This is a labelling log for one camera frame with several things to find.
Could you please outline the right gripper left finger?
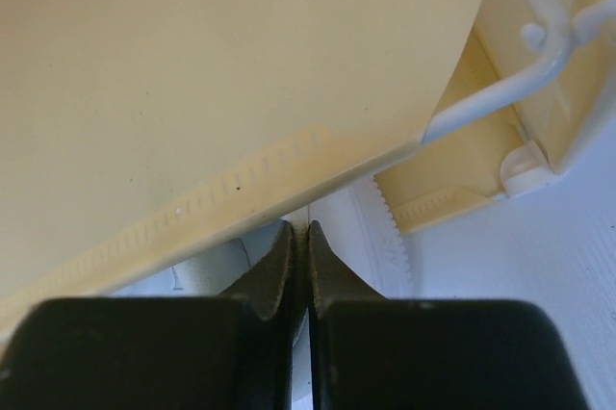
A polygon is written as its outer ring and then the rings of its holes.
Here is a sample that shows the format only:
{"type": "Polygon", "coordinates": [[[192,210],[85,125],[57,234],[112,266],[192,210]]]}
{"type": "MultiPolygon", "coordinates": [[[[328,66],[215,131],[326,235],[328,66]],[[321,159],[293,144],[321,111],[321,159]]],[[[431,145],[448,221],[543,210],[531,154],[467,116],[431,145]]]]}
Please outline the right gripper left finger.
{"type": "Polygon", "coordinates": [[[1,362],[5,409],[287,409],[295,233],[214,296],[64,297],[36,306],[1,362]]]}

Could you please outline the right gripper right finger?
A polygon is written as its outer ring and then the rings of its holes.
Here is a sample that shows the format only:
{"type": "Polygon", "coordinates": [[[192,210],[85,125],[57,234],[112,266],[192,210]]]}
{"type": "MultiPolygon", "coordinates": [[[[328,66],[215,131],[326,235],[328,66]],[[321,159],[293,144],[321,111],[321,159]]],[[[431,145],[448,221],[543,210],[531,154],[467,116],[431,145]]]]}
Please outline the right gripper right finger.
{"type": "Polygon", "coordinates": [[[510,299],[389,299],[307,238],[318,409],[583,409],[551,319],[510,299]]]}

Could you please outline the white sneaker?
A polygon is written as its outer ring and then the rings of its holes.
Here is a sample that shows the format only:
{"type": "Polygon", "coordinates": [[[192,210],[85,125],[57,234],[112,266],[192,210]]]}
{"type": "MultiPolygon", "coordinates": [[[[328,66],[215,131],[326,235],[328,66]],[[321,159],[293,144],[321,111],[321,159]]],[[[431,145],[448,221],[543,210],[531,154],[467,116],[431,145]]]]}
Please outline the white sneaker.
{"type": "Polygon", "coordinates": [[[408,257],[375,180],[365,177],[287,216],[174,260],[117,294],[138,297],[165,373],[160,408],[287,409],[308,392],[309,227],[377,292],[411,290],[408,257]]]}

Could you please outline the yellow plastic shoe cabinet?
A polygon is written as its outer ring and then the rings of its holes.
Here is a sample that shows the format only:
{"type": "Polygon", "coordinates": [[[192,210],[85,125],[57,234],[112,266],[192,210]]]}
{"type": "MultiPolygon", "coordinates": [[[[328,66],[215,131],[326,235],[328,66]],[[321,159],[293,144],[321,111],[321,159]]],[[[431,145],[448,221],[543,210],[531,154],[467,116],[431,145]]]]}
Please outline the yellow plastic shoe cabinet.
{"type": "Polygon", "coordinates": [[[366,174],[402,232],[615,108],[615,0],[1,0],[1,337],[366,174]]]}

